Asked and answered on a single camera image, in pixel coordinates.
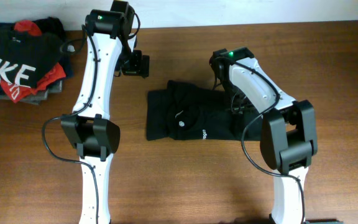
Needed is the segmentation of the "black Sydrogen t-shirt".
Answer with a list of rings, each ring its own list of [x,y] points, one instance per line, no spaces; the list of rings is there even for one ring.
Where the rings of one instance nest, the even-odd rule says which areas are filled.
[[[147,94],[146,139],[239,141],[258,112],[231,105],[223,91],[170,80],[166,89]]]

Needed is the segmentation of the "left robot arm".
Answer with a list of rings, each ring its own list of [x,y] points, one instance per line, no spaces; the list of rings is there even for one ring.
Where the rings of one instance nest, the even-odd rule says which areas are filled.
[[[93,9],[85,18],[88,52],[83,82],[72,114],[61,120],[81,166],[80,224],[111,221],[109,173],[121,131],[110,120],[110,95],[115,74],[149,75],[150,57],[136,48],[137,34],[132,31],[139,21],[126,1],[113,1],[108,11]]]

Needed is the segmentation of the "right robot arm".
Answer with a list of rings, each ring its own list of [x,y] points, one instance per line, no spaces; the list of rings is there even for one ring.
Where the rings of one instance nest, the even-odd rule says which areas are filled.
[[[248,160],[273,177],[270,222],[306,223],[304,184],[312,157],[318,151],[313,105],[286,94],[246,47],[217,50],[209,64],[226,91],[239,91],[257,111],[242,133],[249,133],[257,120],[262,122],[260,151],[268,169],[252,158]]]

